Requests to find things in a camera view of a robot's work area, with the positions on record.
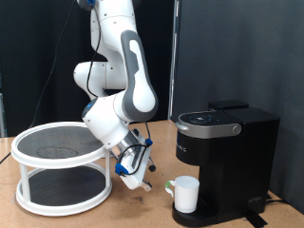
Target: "coffee maker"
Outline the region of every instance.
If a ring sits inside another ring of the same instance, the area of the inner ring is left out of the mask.
[[[177,158],[199,166],[197,210],[184,214],[173,204],[173,219],[189,227],[264,212],[276,148],[277,116],[241,101],[208,107],[176,122]]]

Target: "coffee maker control panel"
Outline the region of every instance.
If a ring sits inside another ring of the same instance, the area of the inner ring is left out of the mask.
[[[181,134],[197,139],[236,136],[241,124],[241,120],[221,111],[182,114],[175,123]]]

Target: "dark background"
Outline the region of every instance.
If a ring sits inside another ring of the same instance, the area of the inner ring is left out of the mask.
[[[270,190],[304,213],[304,1],[182,0],[172,120],[241,100],[281,118]]]
[[[8,135],[29,128],[47,81],[57,40],[72,0],[0,1],[0,74]],[[151,121],[167,118],[174,0],[145,0],[136,9],[152,86],[160,107]],[[74,6],[58,49],[57,65],[37,116],[37,124],[81,122],[88,96],[74,82],[74,68],[91,61],[90,13]],[[103,61],[99,56],[96,61]]]

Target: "power cord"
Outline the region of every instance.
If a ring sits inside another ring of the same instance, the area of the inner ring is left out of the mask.
[[[286,200],[284,200],[284,199],[267,200],[265,204],[268,205],[268,204],[273,203],[273,202],[282,202],[282,203],[287,203],[287,204],[289,204],[289,203],[288,203]]]
[[[94,60],[95,60],[95,57],[96,57],[96,53],[97,53],[97,50],[99,48],[99,45],[101,43],[101,39],[102,39],[102,27],[101,27],[101,22],[99,21],[99,15],[98,15],[98,12],[96,11],[96,8],[95,6],[92,6],[94,8],[94,11],[96,13],[96,17],[97,17],[97,21],[98,21],[98,26],[99,26],[99,39],[98,39],[98,45],[95,49],[95,52],[94,52],[94,55],[93,55],[93,58],[92,58],[92,61],[91,61],[91,65],[89,67],[89,72],[88,72],[88,75],[87,75],[87,80],[86,80],[86,89],[87,91],[93,95],[94,97],[98,97],[96,94],[94,94],[93,92],[91,92],[91,90],[89,90],[89,87],[88,87],[88,82],[89,82],[89,78],[91,76],[91,70],[92,70],[92,67],[93,67],[93,63],[94,63]]]
[[[66,31],[67,22],[68,22],[68,20],[69,20],[69,17],[70,17],[70,15],[71,15],[71,13],[72,13],[72,10],[73,10],[73,8],[74,8],[76,2],[77,2],[77,0],[73,0],[73,3],[72,3],[72,5],[71,5],[71,7],[70,7],[70,9],[69,9],[69,13],[68,13],[68,17],[67,17],[67,19],[66,19],[66,23],[65,23],[64,29],[63,29],[63,31],[61,32],[60,37],[59,37],[58,42],[57,42],[57,45],[56,45],[55,57],[54,57],[53,65],[52,65],[52,67],[51,67],[50,73],[49,73],[48,78],[47,78],[47,82],[46,82],[46,84],[45,84],[44,89],[42,90],[42,93],[41,93],[41,95],[40,95],[38,104],[37,104],[37,106],[36,106],[36,110],[35,110],[35,114],[34,114],[33,121],[32,121],[32,123],[31,123],[31,125],[29,126],[28,129],[34,127],[34,124],[35,124],[35,121],[36,121],[36,117],[37,117],[37,113],[38,113],[38,109],[39,109],[39,107],[40,107],[41,100],[42,100],[43,95],[44,95],[44,93],[45,93],[45,91],[46,91],[46,88],[48,87],[49,80],[50,80],[50,78],[51,78],[51,76],[52,76],[52,74],[53,74],[54,68],[55,68],[55,66],[56,66],[58,46],[59,46],[60,41],[61,41],[61,39],[62,39],[62,37],[63,37],[65,31]],[[7,155],[3,160],[0,161],[0,164],[1,164],[3,161],[5,161],[5,160],[10,156],[10,154],[11,154],[11,152],[9,152],[8,155]]]

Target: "table surface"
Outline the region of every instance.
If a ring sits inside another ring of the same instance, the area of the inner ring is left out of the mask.
[[[143,123],[132,124],[147,137]],[[113,189],[99,206],[78,215],[48,218],[34,215],[20,208],[16,202],[15,192],[20,171],[18,162],[12,156],[0,165],[0,227],[182,227],[171,216],[172,198],[165,192],[164,184],[178,176],[189,175],[198,178],[199,168],[182,163],[176,158],[177,128],[171,121],[149,124],[151,138],[154,142],[151,157],[157,171],[146,172],[145,179],[153,188],[145,192],[142,188],[129,190],[114,173],[115,160],[111,160],[111,179]],[[10,152],[13,138],[0,139],[0,159]],[[96,163],[105,167],[105,159]],[[268,228],[293,227],[303,228],[304,217],[292,206],[284,203],[271,203],[260,214],[267,222]],[[245,218],[213,225],[215,228],[253,228]]]

